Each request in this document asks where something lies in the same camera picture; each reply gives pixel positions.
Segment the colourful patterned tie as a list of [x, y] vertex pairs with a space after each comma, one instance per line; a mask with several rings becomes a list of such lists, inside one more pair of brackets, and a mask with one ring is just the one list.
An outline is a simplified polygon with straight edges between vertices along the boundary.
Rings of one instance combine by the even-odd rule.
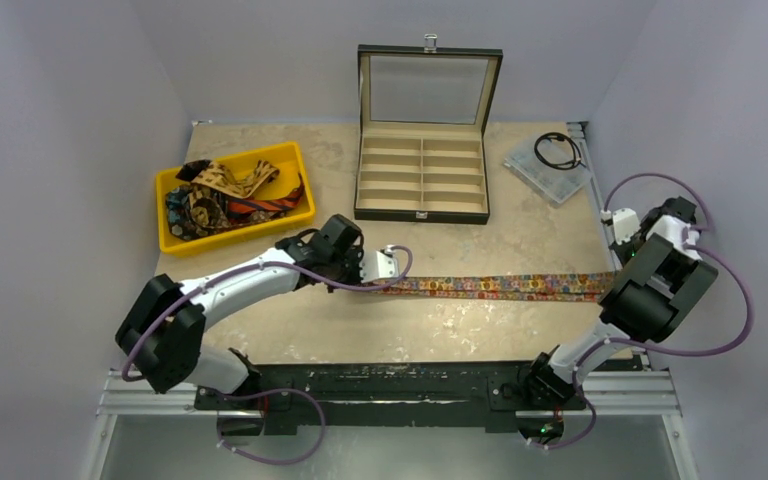
[[375, 294], [453, 299], [596, 302], [613, 284], [615, 271], [497, 276], [407, 277]]

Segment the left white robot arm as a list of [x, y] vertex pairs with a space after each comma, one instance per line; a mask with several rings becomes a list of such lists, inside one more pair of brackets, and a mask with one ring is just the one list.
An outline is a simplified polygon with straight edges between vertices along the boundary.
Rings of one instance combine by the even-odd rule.
[[161, 274], [149, 280], [119, 327], [115, 341], [125, 353], [125, 381], [146, 380], [157, 393], [181, 383], [219, 392], [232, 408], [257, 399], [257, 372], [234, 349], [204, 344], [220, 321], [255, 303], [317, 283], [357, 286], [363, 257], [359, 226], [341, 214], [319, 229], [281, 239], [235, 267], [176, 282]]

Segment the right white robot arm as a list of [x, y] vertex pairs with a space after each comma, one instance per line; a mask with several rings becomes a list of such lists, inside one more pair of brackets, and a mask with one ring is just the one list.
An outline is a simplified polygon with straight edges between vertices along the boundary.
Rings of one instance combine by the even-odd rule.
[[643, 218], [631, 209], [610, 213], [611, 250], [622, 268], [598, 304], [598, 320], [576, 342], [542, 353], [521, 381], [536, 407], [560, 407], [583, 380], [615, 353], [667, 339], [718, 278], [716, 267], [695, 251], [697, 206], [672, 197]]

